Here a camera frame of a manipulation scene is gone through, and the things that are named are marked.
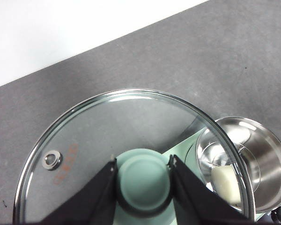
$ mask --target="white background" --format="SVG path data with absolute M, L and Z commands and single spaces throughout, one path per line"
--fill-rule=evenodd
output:
M 0 86 L 206 0 L 0 0 Z

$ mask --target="gray surface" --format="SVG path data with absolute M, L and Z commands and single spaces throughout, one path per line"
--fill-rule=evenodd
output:
M 11 223 L 22 166 L 50 123 L 128 87 L 257 120 L 281 140 L 281 0 L 211 0 L 0 87 L 0 223 Z

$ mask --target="stainless steel pot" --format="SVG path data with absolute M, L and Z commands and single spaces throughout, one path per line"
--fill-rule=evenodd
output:
M 225 117 L 216 122 L 234 143 L 247 167 L 256 212 L 277 208 L 281 205 L 281 142 L 271 131 L 250 119 Z M 211 181 L 212 168 L 231 164 L 221 145 L 213 141 L 208 131 L 198 138 L 196 150 L 206 182 Z

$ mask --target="metal rim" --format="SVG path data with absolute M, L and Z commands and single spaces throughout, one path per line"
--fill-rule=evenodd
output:
M 209 117 L 205 112 L 200 110 L 199 108 L 195 107 L 191 103 L 176 97 L 174 95 L 162 92 L 162 91 L 157 91 L 157 90 L 149 90 L 149 89 L 121 89 L 121 90 L 115 90 L 115 91 L 108 91 L 102 94 L 95 95 L 93 97 L 90 97 L 84 101 L 81 101 L 80 103 L 76 104 L 69 110 L 67 110 L 65 113 L 63 113 L 61 116 L 59 116 L 41 135 L 41 137 L 38 139 L 36 142 L 35 146 L 33 147 L 29 157 L 26 160 L 26 163 L 24 165 L 24 168 L 21 172 L 21 176 L 19 178 L 19 182 L 17 185 L 16 189 L 16 194 L 15 194 L 15 201 L 14 201 L 14 209 L 13 209 L 13 223 L 18 224 L 20 223 L 20 218 L 22 218 L 23 215 L 21 215 L 21 196 L 22 196 L 22 188 L 24 185 L 24 180 L 27 175 L 28 169 L 32 163 L 32 160 L 38 150 L 38 147 L 41 145 L 41 143 L 48 137 L 48 135 L 57 127 L 60 125 L 70 114 L 78 111 L 79 109 L 83 108 L 85 105 L 88 105 L 92 102 L 96 102 L 102 98 L 116 95 L 116 94 L 124 94 L 124 93 L 133 93 L 133 92 L 140 92 L 140 93 L 148 93 L 148 94 L 156 94 L 159 96 L 167 97 L 173 100 L 176 100 L 180 102 L 181 104 L 189 107 L 191 110 L 195 111 L 197 114 L 202 116 L 206 121 L 207 124 L 211 125 L 217 132 L 218 134 L 224 139 L 228 147 L 232 150 L 232 154 L 235 157 L 237 161 L 237 165 L 239 166 L 240 170 L 242 172 L 245 172 L 245 166 L 243 161 L 241 160 L 234 144 L 232 141 L 228 138 L 226 133 L 223 131 L 223 129 L 211 118 Z M 249 219 L 255 220 L 255 203 L 254 203 L 254 196 L 253 196 L 253 190 L 251 187 L 250 180 L 248 179 L 248 176 L 241 176 L 239 181 L 242 181 L 244 183 L 244 188 L 246 189 L 245 193 L 242 193 L 243 195 L 243 203 L 244 203 L 244 215 L 248 217 Z

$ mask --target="pot lid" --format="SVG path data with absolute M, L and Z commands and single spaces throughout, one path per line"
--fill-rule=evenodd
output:
M 165 156 L 176 154 L 185 162 L 186 155 L 194 151 L 196 137 L 207 129 L 233 166 L 237 180 L 234 192 L 240 199 L 231 205 L 254 218 L 254 199 L 245 166 L 223 130 L 200 109 L 176 96 L 128 89 L 79 103 L 44 132 L 20 177 L 14 223 L 44 219 L 82 189 L 111 156 L 145 148 Z M 198 164 L 187 166 L 205 182 Z

